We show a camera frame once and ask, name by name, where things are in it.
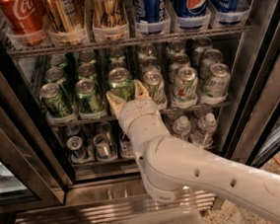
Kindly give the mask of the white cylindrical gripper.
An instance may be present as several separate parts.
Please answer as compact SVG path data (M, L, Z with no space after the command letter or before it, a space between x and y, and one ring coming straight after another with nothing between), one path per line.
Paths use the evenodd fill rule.
M131 141L150 140L164 133L163 120L158 106L151 100L148 90L134 80L136 100L126 103L124 99L108 91L105 96L114 116L118 116L120 127Z

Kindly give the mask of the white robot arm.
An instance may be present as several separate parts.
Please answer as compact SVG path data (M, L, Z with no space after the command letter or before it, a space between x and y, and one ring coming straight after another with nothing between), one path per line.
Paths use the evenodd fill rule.
M111 111L130 139L145 190L173 202L182 187L210 192L280 224L280 175L224 159L172 136L140 81L129 102L108 91Z

